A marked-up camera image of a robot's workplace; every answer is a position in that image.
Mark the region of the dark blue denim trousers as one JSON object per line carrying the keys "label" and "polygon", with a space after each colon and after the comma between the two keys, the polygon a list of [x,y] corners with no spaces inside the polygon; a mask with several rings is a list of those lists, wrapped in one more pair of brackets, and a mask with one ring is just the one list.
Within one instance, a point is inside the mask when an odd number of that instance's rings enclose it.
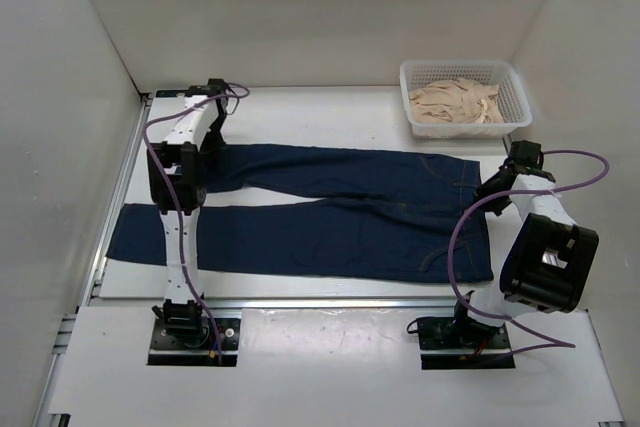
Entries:
{"label": "dark blue denim trousers", "polygon": [[[200,213],[199,267],[260,275],[446,284],[449,241],[481,182],[476,161],[385,150],[229,145],[205,166],[211,194],[297,197]],[[453,264],[457,282],[492,279],[482,213],[458,234]]]}

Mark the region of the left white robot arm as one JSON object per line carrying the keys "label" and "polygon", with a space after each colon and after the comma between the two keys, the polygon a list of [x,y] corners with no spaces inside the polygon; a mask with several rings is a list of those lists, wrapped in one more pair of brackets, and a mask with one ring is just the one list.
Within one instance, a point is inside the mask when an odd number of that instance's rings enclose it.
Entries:
{"label": "left white robot arm", "polygon": [[165,239],[167,284],[160,319],[189,348],[220,347],[220,332],[198,283],[197,226],[207,196],[205,154],[223,143],[233,93],[222,79],[188,89],[183,109],[145,124],[149,189]]}

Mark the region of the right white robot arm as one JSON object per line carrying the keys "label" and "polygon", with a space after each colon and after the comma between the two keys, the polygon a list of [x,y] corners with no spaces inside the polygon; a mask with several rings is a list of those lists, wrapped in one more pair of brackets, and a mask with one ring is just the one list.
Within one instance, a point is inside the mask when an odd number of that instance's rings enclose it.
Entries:
{"label": "right white robot arm", "polygon": [[[460,346],[470,347],[491,338],[507,322],[527,313],[570,313],[576,309],[599,245],[596,231],[582,227],[567,214],[559,194],[589,186],[609,171],[606,159],[596,178],[571,187],[558,187],[544,170],[542,147],[515,141],[499,171],[479,187],[474,203],[457,222],[447,253],[449,282],[458,301],[449,322],[449,334]],[[516,207],[520,231],[503,264],[499,281],[466,295],[460,293],[454,273],[457,236],[477,210],[500,215]]]}

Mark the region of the beige trousers in basket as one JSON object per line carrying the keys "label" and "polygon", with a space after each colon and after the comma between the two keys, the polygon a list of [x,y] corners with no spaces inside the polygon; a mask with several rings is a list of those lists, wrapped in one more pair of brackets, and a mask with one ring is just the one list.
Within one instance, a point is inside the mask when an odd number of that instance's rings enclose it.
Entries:
{"label": "beige trousers in basket", "polygon": [[415,89],[409,93],[409,102],[413,118],[420,123],[496,124],[504,122],[498,95],[498,85],[459,77]]}

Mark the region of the black label sticker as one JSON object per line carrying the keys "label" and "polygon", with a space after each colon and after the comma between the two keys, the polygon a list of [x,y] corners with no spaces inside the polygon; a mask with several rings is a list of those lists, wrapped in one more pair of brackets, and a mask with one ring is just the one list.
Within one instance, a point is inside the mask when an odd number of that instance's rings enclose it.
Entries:
{"label": "black label sticker", "polygon": [[185,97],[187,94],[186,90],[181,89],[163,89],[157,90],[154,94],[155,98],[177,98],[177,97]]}

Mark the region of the white plastic basket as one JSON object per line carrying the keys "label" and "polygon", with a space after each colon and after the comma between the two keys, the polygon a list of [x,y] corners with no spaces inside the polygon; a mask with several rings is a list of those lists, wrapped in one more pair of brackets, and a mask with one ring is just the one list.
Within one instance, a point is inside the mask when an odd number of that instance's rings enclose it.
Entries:
{"label": "white plastic basket", "polygon": [[520,79],[503,61],[405,61],[399,80],[417,138],[501,138],[532,122]]}

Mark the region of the aluminium front rail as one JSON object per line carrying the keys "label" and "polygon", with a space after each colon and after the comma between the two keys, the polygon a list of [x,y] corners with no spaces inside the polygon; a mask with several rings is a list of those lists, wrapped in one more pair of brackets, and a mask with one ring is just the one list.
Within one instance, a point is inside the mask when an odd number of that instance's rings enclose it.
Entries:
{"label": "aluminium front rail", "polygon": [[293,298],[213,298],[207,305],[217,310],[239,309],[436,309],[448,311],[451,297],[293,297]]}

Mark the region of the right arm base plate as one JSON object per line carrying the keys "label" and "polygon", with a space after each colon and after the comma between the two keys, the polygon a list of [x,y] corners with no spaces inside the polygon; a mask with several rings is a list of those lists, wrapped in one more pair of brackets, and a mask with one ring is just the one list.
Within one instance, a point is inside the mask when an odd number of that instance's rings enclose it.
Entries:
{"label": "right arm base plate", "polygon": [[424,371],[508,370],[515,368],[506,326],[469,318],[419,317],[406,332],[419,343]]}

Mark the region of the aluminium left rail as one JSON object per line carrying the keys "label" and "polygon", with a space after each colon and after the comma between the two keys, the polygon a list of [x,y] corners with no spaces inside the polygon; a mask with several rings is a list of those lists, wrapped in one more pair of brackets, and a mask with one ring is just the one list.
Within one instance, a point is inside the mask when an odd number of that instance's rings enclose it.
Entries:
{"label": "aluminium left rail", "polygon": [[142,131],[148,119],[152,101],[153,96],[151,94],[143,94],[141,97],[141,109],[137,114],[136,122],[131,130],[129,140],[127,142],[124,159],[118,172],[114,190],[110,197],[104,223],[101,227],[92,260],[89,264],[86,281],[81,291],[76,310],[90,304],[94,288],[101,284],[101,279],[104,276],[104,269],[107,262],[106,252],[117,222],[119,211],[124,203],[131,181],[141,144]]}

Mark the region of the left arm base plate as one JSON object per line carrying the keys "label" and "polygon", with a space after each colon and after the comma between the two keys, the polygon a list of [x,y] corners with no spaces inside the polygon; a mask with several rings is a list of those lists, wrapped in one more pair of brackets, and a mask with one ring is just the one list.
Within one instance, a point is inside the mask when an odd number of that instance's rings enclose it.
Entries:
{"label": "left arm base plate", "polygon": [[149,343],[147,364],[174,367],[236,367],[241,318],[218,317],[215,321],[221,340],[222,356],[219,356],[218,343],[208,320],[205,320],[199,337],[183,341],[171,335],[164,323],[156,318]]}

